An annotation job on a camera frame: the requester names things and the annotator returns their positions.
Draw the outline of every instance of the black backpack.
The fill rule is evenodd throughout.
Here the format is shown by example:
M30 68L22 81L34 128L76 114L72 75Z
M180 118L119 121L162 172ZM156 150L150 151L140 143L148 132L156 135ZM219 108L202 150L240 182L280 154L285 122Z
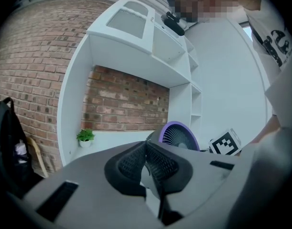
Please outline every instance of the black backpack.
M13 100L8 97L0 101L0 185L19 198L42 179L31 167L28 149L25 155L17 155L15 145L20 142L27 149L26 136L14 112Z

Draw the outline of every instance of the small white pot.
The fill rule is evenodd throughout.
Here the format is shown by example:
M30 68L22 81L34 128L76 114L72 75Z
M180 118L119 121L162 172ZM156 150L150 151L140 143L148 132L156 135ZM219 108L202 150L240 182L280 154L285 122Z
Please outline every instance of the small white pot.
M80 147L90 147L91 141L79 141Z

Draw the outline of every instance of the potted plant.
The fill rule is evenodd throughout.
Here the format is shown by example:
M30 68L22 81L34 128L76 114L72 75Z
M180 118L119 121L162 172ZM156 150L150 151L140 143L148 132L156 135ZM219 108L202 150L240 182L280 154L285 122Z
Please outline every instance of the potted plant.
M91 129L84 129L78 133L77 140L79 141L79 145L81 147L89 147L91 145L91 141L94 140L94 137L95 135Z

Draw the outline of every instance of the wooden chair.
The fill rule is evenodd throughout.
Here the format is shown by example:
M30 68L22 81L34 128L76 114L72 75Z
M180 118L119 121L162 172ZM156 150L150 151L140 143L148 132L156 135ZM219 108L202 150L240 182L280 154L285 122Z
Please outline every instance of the wooden chair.
M44 173L44 177L45 178L49 177L49 174L47 173L47 170L46 170L46 168L44 166L42 155L41 155L41 151L40 151L40 148L39 148L38 144L31 137L26 137L26 139L27 139L28 145L32 146L36 151L37 158L38 158L38 161L40 163L40 167L41 167L41 169L42 169L42 171Z

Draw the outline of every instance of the black print on shirt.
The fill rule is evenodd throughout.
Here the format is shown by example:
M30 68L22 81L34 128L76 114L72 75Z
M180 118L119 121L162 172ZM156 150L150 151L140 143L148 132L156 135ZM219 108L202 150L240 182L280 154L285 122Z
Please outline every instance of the black print on shirt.
M268 51L268 53L273 57L273 59L278 63L278 66L282 66L282 61L278 56L277 51L272 47L272 39L270 36L266 37L267 39L264 40L263 42L263 46L266 48L266 50Z
M285 39L285 34L282 31L273 30L271 35L274 38L274 41L283 54L287 54L289 51L289 41Z

